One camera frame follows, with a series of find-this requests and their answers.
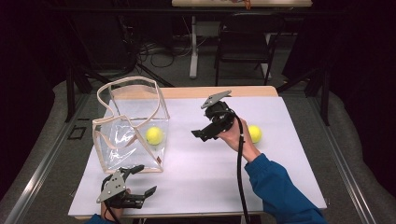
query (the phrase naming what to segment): blue sleeve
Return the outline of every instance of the blue sleeve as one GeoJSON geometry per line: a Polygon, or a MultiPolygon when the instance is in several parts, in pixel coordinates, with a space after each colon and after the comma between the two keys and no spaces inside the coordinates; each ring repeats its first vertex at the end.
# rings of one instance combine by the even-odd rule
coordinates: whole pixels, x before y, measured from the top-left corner
{"type": "Polygon", "coordinates": [[[245,167],[253,191],[262,199],[263,210],[276,223],[327,223],[314,206],[291,182],[280,164],[261,154],[245,167]]]}
{"type": "Polygon", "coordinates": [[[85,222],[85,224],[114,224],[112,221],[107,221],[102,219],[99,215],[95,214],[93,215],[90,220],[85,222]]]}

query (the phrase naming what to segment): wooden desk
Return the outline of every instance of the wooden desk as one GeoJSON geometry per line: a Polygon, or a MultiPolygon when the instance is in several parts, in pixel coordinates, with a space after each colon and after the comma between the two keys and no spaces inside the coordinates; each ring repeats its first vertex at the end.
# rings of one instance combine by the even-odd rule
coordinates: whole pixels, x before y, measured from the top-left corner
{"type": "MultiPolygon", "coordinates": [[[[293,183],[313,204],[326,208],[289,112],[273,87],[162,88],[171,116],[163,172],[128,177],[126,186],[134,193],[153,186],[157,186],[157,191],[142,209],[125,209],[125,216],[243,215],[236,182],[237,154],[222,141],[203,142],[191,133],[209,124],[200,108],[207,96],[227,90],[232,91],[232,97],[223,99],[228,106],[247,122],[262,127],[263,138],[257,148],[270,160],[284,165],[293,183]]],[[[95,202],[105,177],[93,148],[69,216],[89,218],[99,213],[100,206],[95,202]]],[[[262,201],[252,191],[245,171],[242,179],[249,213],[262,213],[262,201]]]]}
{"type": "MultiPolygon", "coordinates": [[[[250,0],[251,8],[254,7],[272,7],[272,8],[293,8],[293,7],[311,7],[311,0],[250,0]]],[[[173,7],[235,7],[237,10],[245,10],[244,2],[233,3],[231,0],[172,0],[173,7]]],[[[191,65],[190,78],[197,77],[198,67],[198,49],[196,45],[197,21],[195,16],[191,20],[191,65]]],[[[268,65],[262,64],[263,73],[266,73],[268,65]]]]}

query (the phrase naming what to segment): yellow ball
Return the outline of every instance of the yellow ball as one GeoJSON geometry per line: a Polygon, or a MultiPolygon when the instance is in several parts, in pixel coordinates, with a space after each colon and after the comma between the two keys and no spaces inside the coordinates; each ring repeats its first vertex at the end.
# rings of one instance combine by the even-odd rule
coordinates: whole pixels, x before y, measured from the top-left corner
{"type": "Polygon", "coordinates": [[[163,140],[163,130],[159,127],[151,127],[146,131],[146,140],[150,145],[158,145],[163,140]]]}
{"type": "Polygon", "coordinates": [[[248,132],[250,133],[251,140],[253,141],[253,143],[258,143],[260,142],[260,139],[262,139],[262,130],[260,129],[259,126],[249,125],[248,132]]]}

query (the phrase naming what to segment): clear plastic bag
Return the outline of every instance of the clear plastic bag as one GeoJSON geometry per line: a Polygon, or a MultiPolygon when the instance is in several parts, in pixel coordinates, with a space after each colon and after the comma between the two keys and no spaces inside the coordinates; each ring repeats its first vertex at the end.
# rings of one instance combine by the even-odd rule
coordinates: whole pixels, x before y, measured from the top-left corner
{"type": "Polygon", "coordinates": [[[143,164],[142,172],[162,172],[170,116],[157,83],[145,77],[123,78],[100,88],[97,99],[106,108],[103,118],[92,121],[103,171],[143,164]]]}

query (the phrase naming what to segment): white table top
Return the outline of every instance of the white table top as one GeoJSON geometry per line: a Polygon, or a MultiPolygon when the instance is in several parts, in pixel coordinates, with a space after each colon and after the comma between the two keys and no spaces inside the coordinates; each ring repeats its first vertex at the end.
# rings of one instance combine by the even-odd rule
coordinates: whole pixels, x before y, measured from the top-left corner
{"type": "MultiPolygon", "coordinates": [[[[230,97],[223,99],[236,114],[262,128],[257,147],[270,160],[282,164],[295,186],[318,208],[326,208],[318,183],[304,154],[289,112],[281,97],[230,97]]],[[[169,114],[163,173],[130,175],[126,185],[142,194],[157,186],[142,209],[125,209],[125,216],[183,217],[242,214],[236,181],[236,152],[221,140],[203,142],[191,131],[209,124],[201,105],[205,98],[165,99],[169,114]]],[[[96,199],[107,174],[102,172],[94,148],[79,184],[69,216],[100,213],[96,199]]],[[[247,209],[262,211],[262,201],[252,191],[242,171],[247,209]]]]}
{"type": "MultiPolygon", "coordinates": [[[[254,7],[311,7],[311,0],[250,0],[254,7]]],[[[231,0],[173,0],[174,7],[245,7],[244,2],[231,0]]]]}

